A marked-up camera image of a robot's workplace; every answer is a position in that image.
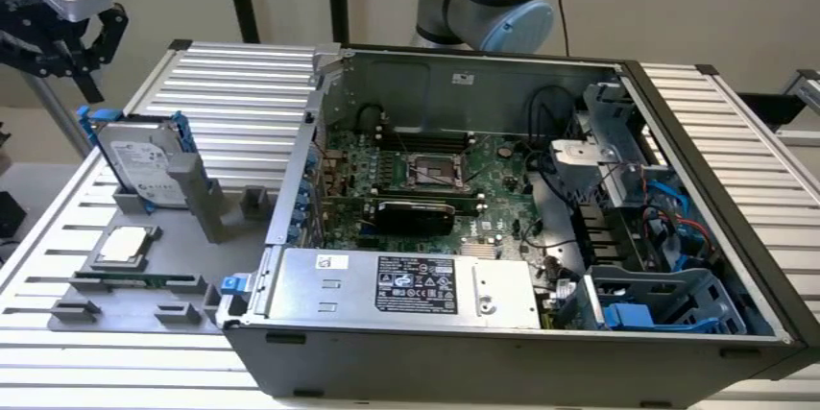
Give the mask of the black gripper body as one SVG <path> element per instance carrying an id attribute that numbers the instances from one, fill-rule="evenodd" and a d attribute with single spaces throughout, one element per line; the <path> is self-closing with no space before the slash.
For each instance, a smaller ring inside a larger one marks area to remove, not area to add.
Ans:
<path id="1" fill-rule="evenodd" d="M 1 0 L 1 62 L 35 77 L 91 72 L 88 23 L 63 19 L 43 0 Z"/>

